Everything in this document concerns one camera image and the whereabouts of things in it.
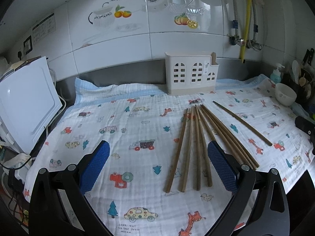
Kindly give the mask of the teal soap pump bottle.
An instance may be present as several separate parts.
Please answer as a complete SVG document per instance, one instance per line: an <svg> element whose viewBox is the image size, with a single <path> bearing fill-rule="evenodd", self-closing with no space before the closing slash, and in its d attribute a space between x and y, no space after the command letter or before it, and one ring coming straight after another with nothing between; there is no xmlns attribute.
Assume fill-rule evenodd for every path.
<svg viewBox="0 0 315 236"><path fill-rule="evenodd" d="M273 72L270 75L270 80L272 80L272 82L274 82L275 84L281 82L281 72L280 72L281 68L284 68L284 66L280 63L276 63L275 69L273 69Z"/></svg>

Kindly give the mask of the white house-shaped utensil holder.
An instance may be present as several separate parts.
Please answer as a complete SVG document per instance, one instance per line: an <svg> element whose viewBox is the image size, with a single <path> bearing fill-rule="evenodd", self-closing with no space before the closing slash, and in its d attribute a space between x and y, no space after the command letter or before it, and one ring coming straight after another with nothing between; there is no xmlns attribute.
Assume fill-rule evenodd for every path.
<svg viewBox="0 0 315 236"><path fill-rule="evenodd" d="M169 95L189 95L215 89L219 63L215 52L165 53Z"/></svg>

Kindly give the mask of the black utensil crock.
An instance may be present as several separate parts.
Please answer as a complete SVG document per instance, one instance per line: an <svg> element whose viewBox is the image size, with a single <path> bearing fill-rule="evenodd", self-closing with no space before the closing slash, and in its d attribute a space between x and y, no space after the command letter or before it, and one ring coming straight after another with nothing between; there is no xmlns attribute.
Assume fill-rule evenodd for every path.
<svg viewBox="0 0 315 236"><path fill-rule="evenodd" d="M294 60L291 64L292 89L297 94L296 102L307 105L314 97L314 71L311 62L314 58L314 48L307 49L302 63Z"/></svg>

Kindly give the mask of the white appliance lid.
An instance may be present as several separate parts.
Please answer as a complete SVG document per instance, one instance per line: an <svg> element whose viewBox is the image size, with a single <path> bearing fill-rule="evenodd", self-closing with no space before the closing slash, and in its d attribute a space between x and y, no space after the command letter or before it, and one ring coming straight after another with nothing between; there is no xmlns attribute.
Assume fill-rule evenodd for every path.
<svg viewBox="0 0 315 236"><path fill-rule="evenodd" d="M46 57L7 72L1 77L1 145L30 154L61 107Z"/></svg>

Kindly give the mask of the white cartoon print cloth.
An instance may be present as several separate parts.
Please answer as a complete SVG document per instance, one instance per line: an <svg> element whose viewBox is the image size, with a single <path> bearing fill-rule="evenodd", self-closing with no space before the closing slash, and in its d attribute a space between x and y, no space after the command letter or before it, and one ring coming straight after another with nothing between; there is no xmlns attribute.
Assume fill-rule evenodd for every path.
<svg viewBox="0 0 315 236"><path fill-rule="evenodd" d="M192 136L186 191L181 192L194 106L206 106L244 145L260 171L276 168L290 191L307 169L314 169L309 137L295 127L295 114L275 99L274 84L264 75L245 82L222 79L214 91L171 96L146 84L96 87L76 79L76 99L49 134L28 171L25 199L41 168L62 171L92 152L100 141L110 156L93 189L86 193L95 212L114 235L204 235L231 198L216 173L208 187L202 173L195 188L196 144ZM272 142L268 146L218 107L218 102ZM165 187L188 109L181 155L169 193Z"/></svg>

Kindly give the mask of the white ceramic bowl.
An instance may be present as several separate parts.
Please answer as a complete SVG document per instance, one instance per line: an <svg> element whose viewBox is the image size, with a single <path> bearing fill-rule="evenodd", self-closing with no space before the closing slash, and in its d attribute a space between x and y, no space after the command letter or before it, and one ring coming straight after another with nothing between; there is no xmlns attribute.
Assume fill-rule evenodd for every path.
<svg viewBox="0 0 315 236"><path fill-rule="evenodd" d="M275 85L275 97L280 104L289 107L295 102L297 94L289 86L277 83Z"/></svg>

